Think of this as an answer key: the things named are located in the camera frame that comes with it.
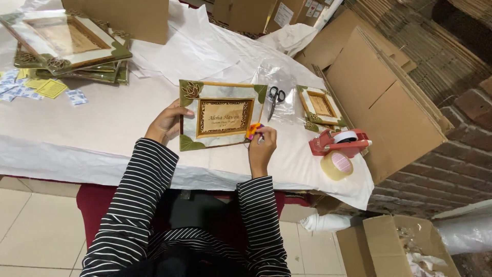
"white tape roll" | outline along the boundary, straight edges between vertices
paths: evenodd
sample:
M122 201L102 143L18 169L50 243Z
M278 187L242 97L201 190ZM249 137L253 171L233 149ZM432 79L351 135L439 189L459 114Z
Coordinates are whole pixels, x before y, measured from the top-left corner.
M357 140L357 134L354 131L345 131L345 132L341 132L340 134L333 137L333 139L335 140L335 143L338 143L341 140L350 139L350 138L355 139L355 140L351 139L351 141L356 141Z

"person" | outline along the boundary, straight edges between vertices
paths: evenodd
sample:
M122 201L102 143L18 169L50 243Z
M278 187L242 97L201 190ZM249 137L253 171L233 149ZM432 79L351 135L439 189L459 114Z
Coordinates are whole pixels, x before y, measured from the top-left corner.
M179 158L166 144L179 131L181 115L189 116L193 112L179 107L178 99L137 140L109 207L100 217L98 231L92 235L93 241L89 240L88 227L99 221L94 220L97 212L92 210L102 210L96 207L105 200L97 191L106 188L83 186L79 190L77 203L89 247L80 276L291 276L278 223L282 198L274 193L273 180L267 172L277 146L277 132L270 127L261 128L260 143L260 135L256 134L249 144L251 180L237 184L238 202L232 205L236 207L232 209L237 211L235 217L228 216L234 213L228 213L219 218L213 224L220 227L219 231L190 226L163 231L155 228L156 211L165 200ZM236 228L238 231L224 232L237 227L235 221L241 223Z

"dark pants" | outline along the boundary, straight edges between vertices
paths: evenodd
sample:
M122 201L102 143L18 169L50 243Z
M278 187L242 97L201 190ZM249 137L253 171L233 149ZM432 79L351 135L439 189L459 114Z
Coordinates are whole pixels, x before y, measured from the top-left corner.
M102 217L106 214L115 186L83 184L77 193L77 206L84 218L87 248L99 230ZM168 189L162 196L151 222L157 232L171 228L201 227L240 253L247 247L246 228L241 219L239 203L233 199L224 204L210 192L192 191L190 200L179 198L180 190ZM285 205L285 194L275 192L277 212L280 217Z

